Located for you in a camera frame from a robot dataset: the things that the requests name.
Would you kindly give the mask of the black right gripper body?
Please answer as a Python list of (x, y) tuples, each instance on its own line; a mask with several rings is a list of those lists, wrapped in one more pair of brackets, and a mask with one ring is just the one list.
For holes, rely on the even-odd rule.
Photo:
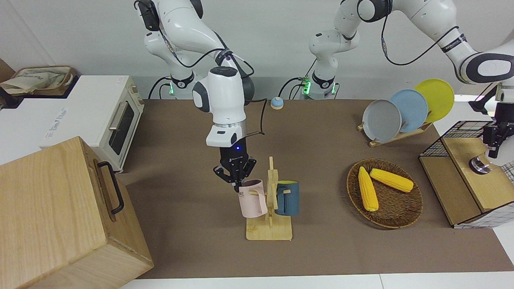
[(243, 167), (247, 162), (246, 146), (232, 146), (220, 148), (220, 164), (225, 169)]

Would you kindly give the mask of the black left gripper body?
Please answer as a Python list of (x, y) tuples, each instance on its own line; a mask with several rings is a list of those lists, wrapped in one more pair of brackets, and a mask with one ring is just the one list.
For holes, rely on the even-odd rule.
[(506, 139), (514, 135), (513, 122), (489, 123), (483, 127), (484, 143), (503, 143)]

